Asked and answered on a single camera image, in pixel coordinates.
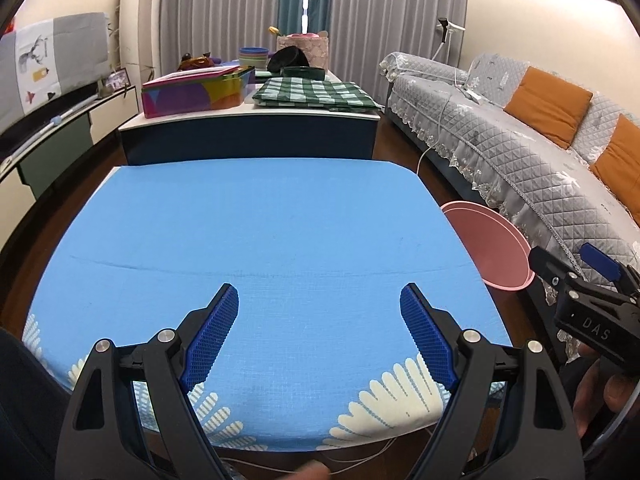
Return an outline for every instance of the finger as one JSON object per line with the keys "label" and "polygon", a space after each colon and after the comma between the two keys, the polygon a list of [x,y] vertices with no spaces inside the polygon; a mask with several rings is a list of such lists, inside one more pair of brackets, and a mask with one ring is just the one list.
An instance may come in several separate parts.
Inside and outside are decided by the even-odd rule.
{"label": "finger", "polygon": [[329,468],[320,462],[309,462],[295,473],[280,480],[329,480]]}
{"label": "finger", "polygon": [[[620,412],[625,407],[635,387],[636,381],[629,377],[623,375],[612,376],[604,388],[604,401],[609,409],[614,413]],[[635,415],[639,405],[640,401],[636,400],[635,405],[631,408],[631,416]]]}
{"label": "finger", "polygon": [[598,353],[593,348],[585,345],[584,343],[578,343],[578,354],[580,354],[581,357],[597,357],[598,356]]}
{"label": "finger", "polygon": [[582,438],[587,432],[593,417],[602,407],[602,391],[604,384],[599,384],[600,361],[594,362],[578,384],[574,400],[574,421],[578,436]]}

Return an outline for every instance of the folded plaid tablecloth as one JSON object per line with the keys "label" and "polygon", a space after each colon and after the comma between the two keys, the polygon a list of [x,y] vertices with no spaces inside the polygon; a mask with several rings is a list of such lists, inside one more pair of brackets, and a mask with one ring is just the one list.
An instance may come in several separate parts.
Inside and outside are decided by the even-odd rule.
{"label": "folded plaid tablecloth", "polygon": [[355,112],[378,108],[375,101],[354,83],[312,81],[301,77],[269,79],[254,94],[254,101],[260,106],[313,107]]}

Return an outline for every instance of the blue tablecloth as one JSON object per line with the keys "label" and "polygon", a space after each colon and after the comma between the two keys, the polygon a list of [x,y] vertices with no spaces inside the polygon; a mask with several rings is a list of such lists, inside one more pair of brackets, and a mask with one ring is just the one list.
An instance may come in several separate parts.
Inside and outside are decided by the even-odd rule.
{"label": "blue tablecloth", "polygon": [[[508,344],[474,264],[413,173],[276,158],[120,168],[56,249],[24,341],[71,387],[96,340],[146,342],[225,282],[239,291],[238,318],[190,394],[218,446],[341,447],[435,422],[443,390],[399,312],[408,282],[463,328]],[[146,386],[135,387],[154,428]]]}

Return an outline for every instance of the orange cushion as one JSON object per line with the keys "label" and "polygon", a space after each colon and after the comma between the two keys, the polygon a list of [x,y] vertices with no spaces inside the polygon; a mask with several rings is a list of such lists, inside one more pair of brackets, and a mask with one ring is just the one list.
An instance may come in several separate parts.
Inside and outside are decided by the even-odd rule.
{"label": "orange cushion", "polygon": [[624,115],[591,171],[622,202],[640,226],[640,128]]}
{"label": "orange cushion", "polygon": [[592,96],[584,88],[530,66],[504,111],[566,150]]}

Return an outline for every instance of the metal bolt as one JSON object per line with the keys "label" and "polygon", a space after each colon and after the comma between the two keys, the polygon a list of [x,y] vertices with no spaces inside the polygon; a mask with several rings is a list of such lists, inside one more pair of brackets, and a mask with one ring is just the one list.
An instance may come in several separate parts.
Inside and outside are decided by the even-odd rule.
{"label": "metal bolt", "polygon": [[465,330],[462,334],[462,337],[465,338],[465,341],[469,343],[477,343],[480,341],[480,334],[475,330]]}
{"label": "metal bolt", "polygon": [[539,341],[535,341],[535,340],[531,340],[527,343],[527,347],[529,348],[529,350],[531,350],[534,354],[539,354],[540,352],[542,352],[542,345],[540,344]]}
{"label": "metal bolt", "polygon": [[97,352],[105,352],[109,349],[111,344],[106,339],[101,339],[95,344],[95,351]]}
{"label": "metal bolt", "polygon": [[170,328],[165,328],[158,333],[158,341],[161,343],[168,343],[173,340],[175,336],[175,332]]}

